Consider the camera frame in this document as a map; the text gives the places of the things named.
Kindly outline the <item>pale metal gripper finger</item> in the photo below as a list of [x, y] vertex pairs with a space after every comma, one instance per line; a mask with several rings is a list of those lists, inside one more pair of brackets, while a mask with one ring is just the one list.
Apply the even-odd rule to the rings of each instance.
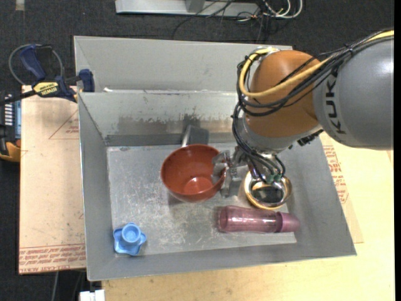
[[224, 181], [220, 189], [221, 196], [223, 198], [237, 196], [241, 182], [239, 169], [237, 167], [227, 168], [224, 171]]
[[221, 151], [212, 158], [212, 181], [218, 181], [221, 177], [224, 177], [226, 168], [229, 166], [231, 161], [231, 153], [229, 150]]

